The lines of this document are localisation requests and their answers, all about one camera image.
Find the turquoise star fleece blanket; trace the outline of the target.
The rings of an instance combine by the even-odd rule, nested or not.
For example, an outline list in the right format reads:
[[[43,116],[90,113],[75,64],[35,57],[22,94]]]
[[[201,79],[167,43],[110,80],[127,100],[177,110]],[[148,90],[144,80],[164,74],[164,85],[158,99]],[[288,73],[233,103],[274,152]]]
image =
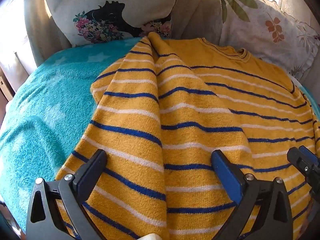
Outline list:
[[[95,111],[91,84],[137,42],[131,38],[59,51],[9,102],[1,126],[1,197],[22,229],[35,179],[55,178]]]

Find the leaf print ruffled pillow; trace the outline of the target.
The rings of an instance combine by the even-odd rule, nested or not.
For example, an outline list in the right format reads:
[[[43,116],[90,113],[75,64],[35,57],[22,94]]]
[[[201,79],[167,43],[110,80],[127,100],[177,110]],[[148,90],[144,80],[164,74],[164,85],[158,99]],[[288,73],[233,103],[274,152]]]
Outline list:
[[[220,46],[244,48],[303,81],[319,51],[319,34],[275,1],[220,0]]]

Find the woman silhouette floral cushion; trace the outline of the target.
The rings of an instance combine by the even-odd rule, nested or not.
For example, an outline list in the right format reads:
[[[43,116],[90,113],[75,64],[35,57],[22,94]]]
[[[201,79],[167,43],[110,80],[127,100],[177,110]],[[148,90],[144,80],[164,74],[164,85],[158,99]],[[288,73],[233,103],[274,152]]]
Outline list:
[[[74,47],[156,32],[170,37],[177,0],[46,0],[57,27]]]

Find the beige curtain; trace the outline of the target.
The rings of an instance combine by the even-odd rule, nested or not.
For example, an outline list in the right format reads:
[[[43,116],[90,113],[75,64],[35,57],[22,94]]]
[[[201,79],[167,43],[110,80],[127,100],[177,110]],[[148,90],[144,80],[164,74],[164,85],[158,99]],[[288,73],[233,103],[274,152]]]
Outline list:
[[[319,31],[319,19],[304,0],[269,0],[293,18]],[[36,66],[54,53],[70,48],[71,44],[56,26],[45,0],[24,0],[27,35]],[[172,11],[174,38],[203,36],[218,42],[222,24],[220,0],[177,0]]]

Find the yellow striped knit sweater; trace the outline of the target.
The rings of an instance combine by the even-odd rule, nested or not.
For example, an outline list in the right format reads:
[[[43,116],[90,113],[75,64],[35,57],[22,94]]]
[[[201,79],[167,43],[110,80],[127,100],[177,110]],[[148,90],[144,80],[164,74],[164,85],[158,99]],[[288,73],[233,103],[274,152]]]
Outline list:
[[[57,178],[107,153],[85,203],[107,239],[211,239],[234,209],[210,164],[214,150],[258,179],[284,180],[298,238],[310,187],[286,154],[319,154],[319,119],[281,68],[203,38],[150,33],[97,76],[91,94],[95,113]]]

